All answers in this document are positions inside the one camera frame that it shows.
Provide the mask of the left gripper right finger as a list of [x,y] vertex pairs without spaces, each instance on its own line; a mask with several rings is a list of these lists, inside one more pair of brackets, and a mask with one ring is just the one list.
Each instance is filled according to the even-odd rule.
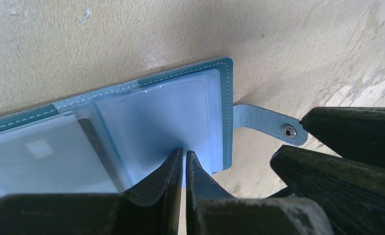
[[189,235],[332,235],[324,210],[296,196],[239,199],[186,153],[186,226]]

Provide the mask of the teal card holder wallet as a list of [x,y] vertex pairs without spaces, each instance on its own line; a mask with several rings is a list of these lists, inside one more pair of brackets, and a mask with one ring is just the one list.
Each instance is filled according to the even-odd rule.
[[234,64],[221,57],[0,117],[0,198],[21,193],[118,193],[78,120],[88,118],[124,191],[175,149],[214,174],[233,163],[233,131],[250,128],[292,145],[299,120],[233,101]]

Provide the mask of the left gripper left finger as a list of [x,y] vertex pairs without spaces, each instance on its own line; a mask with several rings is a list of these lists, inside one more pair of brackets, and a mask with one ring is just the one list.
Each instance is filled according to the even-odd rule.
[[122,193],[13,194],[0,198],[0,235],[175,235],[183,150]]

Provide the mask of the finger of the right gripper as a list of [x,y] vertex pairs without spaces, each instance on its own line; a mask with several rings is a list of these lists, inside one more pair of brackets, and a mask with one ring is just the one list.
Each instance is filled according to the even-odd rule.
[[270,166],[299,197],[315,201],[339,235],[385,235],[385,169],[283,145]]
[[341,157],[385,169],[385,107],[315,107],[300,124]]

